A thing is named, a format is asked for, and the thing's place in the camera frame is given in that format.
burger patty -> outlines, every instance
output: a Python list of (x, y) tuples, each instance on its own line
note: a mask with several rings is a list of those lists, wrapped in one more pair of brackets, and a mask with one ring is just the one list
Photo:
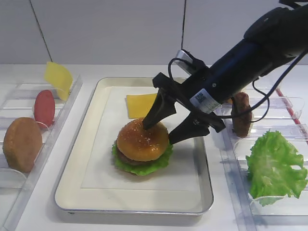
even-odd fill
[(116, 147), (116, 152), (117, 152), (117, 156), (119, 157), (119, 159), (121, 161), (123, 161), (124, 163), (130, 164), (130, 165), (148, 165), (149, 163), (153, 162), (153, 160), (151, 161), (137, 161), (137, 160), (132, 160), (127, 158), (123, 153), (121, 153), (121, 151), (118, 149), (118, 147)]

white wall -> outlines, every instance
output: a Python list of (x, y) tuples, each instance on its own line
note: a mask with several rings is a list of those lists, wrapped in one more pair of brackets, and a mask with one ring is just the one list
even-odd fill
[(0, 0), (0, 64), (49, 60), (29, 1)]
[[(184, 0), (32, 0), (55, 62), (167, 64)], [(214, 63), (278, 0), (187, 0), (184, 48)], [(49, 60), (28, 0), (0, 0), (0, 64)], [(306, 57), (301, 64), (308, 64)]]

lettuce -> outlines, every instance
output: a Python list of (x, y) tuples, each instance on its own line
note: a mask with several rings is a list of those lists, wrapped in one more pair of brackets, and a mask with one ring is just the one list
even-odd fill
[[(307, 185), (307, 169), (303, 167), (304, 157), (289, 143), (280, 132), (266, 132), (258, 138), (246, 156), (248, 179), (251, 181), (250, 194), (262, 196), (300, 197)], [(265, 206), (277, 199), (267, 198), (259, 202)]]
[(119, 159), (117, 155), (116, 142), (112, 146), (112, 154), (115, 157), (115, 166), (118, 169), (121, 169), (126, 172), (131, 172), (133, 174), (136, 174), (137, 176), (146, 176), (152, 172), (157, 171), (160, 168), (164, 168), (168, 166), (169, 158), (173, 152), (172, 148), (173, 148), (173, 145), (169, 144), (166, 151), (157, 160), (154, 160), (147, 165), (138, 165), (138, 166), (130, 165)]

cable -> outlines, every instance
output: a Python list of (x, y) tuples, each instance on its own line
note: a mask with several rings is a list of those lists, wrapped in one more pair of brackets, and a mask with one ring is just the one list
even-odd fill
[(284, 77), (286, 77), (286, 75), (294, 68), (294, 66), (308, 53), (308, 48), (305, 49), (291, 64), (290, 66), (282, 73), (282, 75), (278, 78), (278, 80), (275, 82), (275, 84), (273, 85), (273, 87), (269, 90), (269, 92), (267, 94), (264, 95), (264, 97), (258, 102), (256, 103), (254, 106), (252, 106), (250, 109), (241, 112), (237, 115), (210, 115), (207, 113), (202, 112), (201, 110), (199, 110), (198, 108), (196, 108), (189, 100), (186, 99), (186, 97), (182, 94), (182, 92), (180, 91), (180, 89), (178, 88), (178, 86), (174, 83), (174, 79), (171, 73), (171, 66), (172, 63), (174, 61), (182, 61), (185, 64), (187, 64), (190, 67), (193, 67), (193, 65), (183, 59), (180, 58), (173, 58), (170, 60), (169, 64), (168, 64), (168, 74), (169, 74), (169, 78), (172, 80), (173, 83), (173, 89), (175, 90), (175, 92), (178, 95), (179, 100), (187, 107), (188, 110), (190, 110), (192, 113), (198, 114), (200, 117), (203, 116), (207, 119), (210, 119), (212, 121), (217, 121), (218, 119), (232, 119), (232, 118), (236, 118), (236, 117), (241, 117), (247, 113), (252, 112), (253, 110), (255, 110), (256, 108), (258, 108), (262, 103), (264, 103), (266, 100), (269, 100), (269, 97), (273, 94), (273, 92), (276, 90), (276, 88), (279, 86), (279, 84), (281, 83), (281, 81), (284, 79)]
[(250, 121), (250, 123), (256, 123), (256, 122), (259, 122), (260, 120), (264, 119), (264, 117), (266, 117), (266, 115), (268, 114), (269, 109), (270, 109), (270, 108), (269, 108), (269, 107), (270, 107), (270, 103), (269, 103), (269, 102), (270, 102), (270, 99), (269, 99), (269, 97), (266, 96), (266, 94), (265, 94), (264, 92), (260, 91), (259, 89), (257, 89), (257, 88), (255, 87), (255, 82), (256, 82), (256, 80), (254, 80), (254, 81), (252, 82), (252, 87), (256, 90), (256, 92), (258, 92), (258, 93), (264, 95), (264, 96), (267, 98), (268, 107), (267, 107), (267, 109), (266, 109), (264, 115), (263, 115), (260, 119), (255, 120), (255, 121)]

label sticker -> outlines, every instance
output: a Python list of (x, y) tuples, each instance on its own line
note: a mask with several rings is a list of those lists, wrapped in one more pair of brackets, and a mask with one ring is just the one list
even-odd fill
[(214, 100), (205, 89), (201, 89), (197, 94), (191, 97), (190, 102), (195, 107), (208, 114), (220, 106), (220, 103)]

